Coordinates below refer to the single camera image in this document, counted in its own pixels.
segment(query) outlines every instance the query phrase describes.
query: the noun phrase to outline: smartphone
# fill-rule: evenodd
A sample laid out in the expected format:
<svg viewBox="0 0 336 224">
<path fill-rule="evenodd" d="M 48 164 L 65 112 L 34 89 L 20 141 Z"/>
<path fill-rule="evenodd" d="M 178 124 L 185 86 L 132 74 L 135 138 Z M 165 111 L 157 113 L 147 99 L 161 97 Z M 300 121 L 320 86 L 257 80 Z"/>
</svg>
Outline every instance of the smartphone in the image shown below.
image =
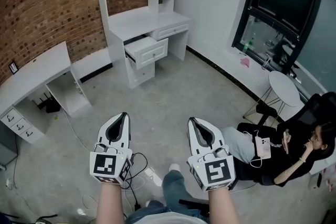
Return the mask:
<svg viewBox="0 0 336 224">
<path fill-rule="evenodd" d="M 283 132 L 283 139 L 284 139 L 285 151 L 286 151 L 286 154 L 288 154 L 289 151 L 288 151 L 288 144 L 287 144 L 286 132 Z"/>
</svg>

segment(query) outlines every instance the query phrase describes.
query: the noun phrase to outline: round white table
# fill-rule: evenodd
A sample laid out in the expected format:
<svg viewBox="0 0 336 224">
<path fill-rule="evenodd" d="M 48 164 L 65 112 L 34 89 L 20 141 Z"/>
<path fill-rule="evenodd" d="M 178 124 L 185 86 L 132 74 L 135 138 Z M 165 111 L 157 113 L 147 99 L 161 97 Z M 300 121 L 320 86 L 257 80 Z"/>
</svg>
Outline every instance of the round white table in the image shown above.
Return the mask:
<svg viewBox="0 0 336 224">
<path fill-rule="evenodd" d="M 295 87 L 294 83 L 283 73 L 278 71 L 272 71 L 268 75 L 268 81 L 270 84 L 270 87 L 268 90 L 262 95 L 262 97 L 257 101 L 255 105 L 253 105 L 243 116 L 243 118 L 247 119 L 249 115 L 252 115 L 256 113 L 256 110 L 254 109 L 252 112 L 250 112 L 257 104 L 262 101 L 264 104 L 271 106 L 274 105 L 277 102 L 281 102 L 280 108 L 277 113 L 278 118 L 280 113 L 282 112 L 285 105 L 296 107 L 300 104 L 300 94 L 298 89 Z M 271 101 L 267 101 L 271 91 L 273 91 L 276 94 L 276 98 L 274 98 Z"/>
</svg>

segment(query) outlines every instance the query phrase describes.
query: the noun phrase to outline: open drawer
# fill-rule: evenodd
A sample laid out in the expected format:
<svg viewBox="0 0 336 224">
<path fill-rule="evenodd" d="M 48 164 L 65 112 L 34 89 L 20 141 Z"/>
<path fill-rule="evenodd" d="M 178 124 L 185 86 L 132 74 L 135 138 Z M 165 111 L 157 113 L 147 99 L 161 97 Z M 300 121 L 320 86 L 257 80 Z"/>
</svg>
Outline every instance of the open drawer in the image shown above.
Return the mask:
<svg viewBox="0 0 336 224">
<path fill-rule="evenodd" d="M 151 37 L 144 37 L 124 46 L 126 56 L 141 69 L 165 56 L 168 51 L 168 39 L 156 41 Z"/>
</svg>

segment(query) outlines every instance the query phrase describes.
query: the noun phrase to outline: woman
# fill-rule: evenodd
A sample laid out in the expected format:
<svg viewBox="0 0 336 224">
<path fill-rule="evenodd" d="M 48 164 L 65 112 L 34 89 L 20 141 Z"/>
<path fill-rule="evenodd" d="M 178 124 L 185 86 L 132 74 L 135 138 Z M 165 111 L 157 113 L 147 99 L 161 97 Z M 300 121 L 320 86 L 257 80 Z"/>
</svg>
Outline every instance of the woman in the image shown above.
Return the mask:
<svg viewBox="0 0 336 224">
<path fill-rule="evenodd" d="M 274 145 L 271 146 L 271 158 L 257 161 L 255 146 L 248 134 L 243 134 L 229 127 L 222 130 L 225 144 L 237 159 L 260 168 L 255 169 L 256 174 L 270 176 L 276 185 L 284 186 L 287 181 L 308 173 L 316 159 L 329 147 L 334 147 L 336 127 L 333 122 L 317 123 L 309 126 L 301 121 L 287 126 L 286 141 L 288 154 L 284 147 L 283 134 L 258 134 L 261 138 L 269 137 Z"/>
</svg>

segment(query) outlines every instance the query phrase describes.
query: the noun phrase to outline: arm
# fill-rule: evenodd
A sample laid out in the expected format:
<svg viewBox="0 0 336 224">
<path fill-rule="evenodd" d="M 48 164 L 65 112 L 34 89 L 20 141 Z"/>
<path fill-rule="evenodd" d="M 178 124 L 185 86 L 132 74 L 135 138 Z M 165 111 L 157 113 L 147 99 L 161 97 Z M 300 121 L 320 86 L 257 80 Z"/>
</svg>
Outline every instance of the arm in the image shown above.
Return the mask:
<svg viewBox="0 0 336 224">
<path fill-rule="evenodd" d="M 121 187 L 117 184 L 101 184 L 97 224 L 124 224 L 121 203 Z"/>
<path fill-rule="evenodd" d="M 211 224 L 239 224 L 238 215 L 227 188 L 210 190 L 209 208 Z"/>
<path fill-rule="evenodd" d="M 291 167 L 289 167 L 288 169 L 286 169 L 284 172 L 282 172 L 280 175 L 278 175 L 274 179 L 274 183 L 276 185 L 279 185 L 279 184 L 285 182 L 304 163 L 304 161 L 307 159 L 307 157 L 309 156 L 309 154 L 313 151 L 313 143 L 311 141 L 307 142 L 305 144 L 305 147 L 306 147 L 306 151 L 302 155 L 301 159 L 298 160 Z"/>
</svg>

